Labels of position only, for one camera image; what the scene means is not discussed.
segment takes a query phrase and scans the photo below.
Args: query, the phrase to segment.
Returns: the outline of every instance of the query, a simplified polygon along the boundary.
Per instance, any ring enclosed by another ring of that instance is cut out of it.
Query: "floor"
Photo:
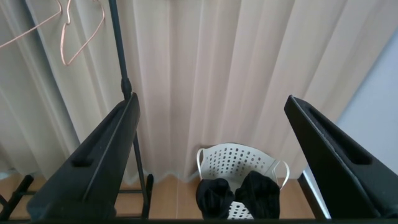
[[[22,176],[13,175],[0,180],[0,194],[9,199],[12,192],[19,185]],[[195,192],[199,178],[185,183],[170,175],[154,184],[149,218],[151,219],[199,219],[201,213],[195,200]],[[45,183],[42,177],[36,177],[29,190],[39,190]],[[133,186],[122,184],[121,189],[139,189],[139,184]],[[24,196],[10,219],[29,218],[26,203],[31,196]],[[314,218],[310,206],[296,180],[289,180],[280,193],[280,218]],[[118,216],[139,215],[142,209],[142,195],[120,194],[115,208]]]

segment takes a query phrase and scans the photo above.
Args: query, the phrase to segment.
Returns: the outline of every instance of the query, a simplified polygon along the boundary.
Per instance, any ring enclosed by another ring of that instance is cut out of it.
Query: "baseboard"
[[[298,178],[298,183],[300,184],[301,189],[303,190],[305,198],[307,199],[307,202],[310,205],[312,213],[315,216],[315,218],[317,220],[326,220],[328,217],[325,216],[325,213],[323,212],[322,207],[318,202],[317,196],[314,194],[304,174],[302,174]]]

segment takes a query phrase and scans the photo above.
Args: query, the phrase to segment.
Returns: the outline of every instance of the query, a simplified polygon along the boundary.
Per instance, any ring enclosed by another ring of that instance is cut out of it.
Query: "wall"
[[[385,46],[337,125],[373,156],[398,174],[398,30]],[[315,179],[304,171],[321,206],[326,209]]]

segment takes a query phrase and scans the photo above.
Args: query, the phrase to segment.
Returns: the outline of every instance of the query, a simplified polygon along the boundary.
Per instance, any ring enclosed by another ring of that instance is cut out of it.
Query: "laundry basket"
[[[200,162],[200,154],[203,153],[203,160]],[[201,179],[224,178],[228,181],[232,192],[240,188],[244,178],[250,171],[255,170],[262,175],[270,177],[275,183],[278,179],[275,168],[279,162],[271,156],[252,147],[240,144],[226,143],[219,144],[208,149],[199,149],[197,164]],[[289,178],[289,167],[286,162],[286,178],[280,189],[286,184]],[[232,202],[229,207],[228,219],[253,219],[249,210],[241,202]]]

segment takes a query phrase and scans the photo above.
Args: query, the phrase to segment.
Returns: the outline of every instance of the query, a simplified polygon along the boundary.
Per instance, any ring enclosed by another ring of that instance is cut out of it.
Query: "black cloth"
[[[253,218],[279,218],[279,192],[271,178],[250,171],[236,189],[235,201],[243,203]]]
[[[227,219],[233,200],[234,194],[225,179],[202,180],[198,185],[197,204],[203,219]]]

